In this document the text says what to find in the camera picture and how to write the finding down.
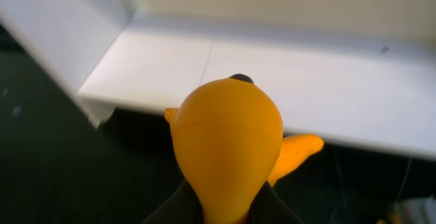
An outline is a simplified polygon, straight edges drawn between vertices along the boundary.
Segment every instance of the dark floor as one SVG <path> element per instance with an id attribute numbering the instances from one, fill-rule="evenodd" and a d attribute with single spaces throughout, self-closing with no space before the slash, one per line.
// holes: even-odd
<path id="1" fill-rule="evenodd" d="M 375 223 L 408 159 L 332 146 L 275 187 L 308 224 Z M 400 196 L 436 193 L 436 164 L 411 160 Z M 95 130 L 0 29 L 0 223 L 139 223 L 182 175 L 164 118 L 117 110 Z"/>

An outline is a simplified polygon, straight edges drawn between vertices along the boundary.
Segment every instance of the white wall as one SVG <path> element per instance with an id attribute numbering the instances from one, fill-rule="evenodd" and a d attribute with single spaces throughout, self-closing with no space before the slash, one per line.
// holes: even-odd
<path id="1" fill-rule="evenodd" d="M 125 0 L 0 0 L 0 18 L 36 61 L 75 94 L 131 12 Z"/>
<path id="2" fill-rule="evenodd" d="M 141 0 L 151 12 L 433 42 L 436 0 Z"/>

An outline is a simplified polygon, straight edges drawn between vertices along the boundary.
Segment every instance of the rubber duck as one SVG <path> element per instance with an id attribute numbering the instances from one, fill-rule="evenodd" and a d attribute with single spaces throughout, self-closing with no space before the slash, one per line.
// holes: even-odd
<path id="1" fill-rule="evenodd" d="M 192 202 L 199 202 L 198 223 L 250 223 L 261 189 L 274 186 L 324 145 L 311 134 L 283 138 L 276 105 L 242 74 L 198 87 L 180 108 L 167 109 L 165 118 L 183 184 L 193 189 Z M 168 202 L 183 203 L 176 198 Z"/>

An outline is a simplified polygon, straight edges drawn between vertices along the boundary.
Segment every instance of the orange toy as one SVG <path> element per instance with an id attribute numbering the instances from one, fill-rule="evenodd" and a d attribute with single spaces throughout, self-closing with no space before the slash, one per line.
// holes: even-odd
<path id="1" fill-rule="evenodd" d="M 274 185 L 324 145 L 316 135 L 283 138 L 277 107 L 242 74 L 202 85 L 165 118 L 206 224 L 247 223 L 265 182 Z"/>

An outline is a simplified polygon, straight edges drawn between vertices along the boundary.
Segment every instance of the toy head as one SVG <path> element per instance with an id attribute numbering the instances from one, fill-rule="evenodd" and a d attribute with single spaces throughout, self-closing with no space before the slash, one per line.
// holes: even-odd
<path id="1" fill-rule="evenodd" d="M 200 200 L 205 223 L 243 222 L 280 153 L 280 113 L 250 81 L 236 75 L 209 82 L 176 115 L 166 111 L 174 119 L 177 162 Z"/>

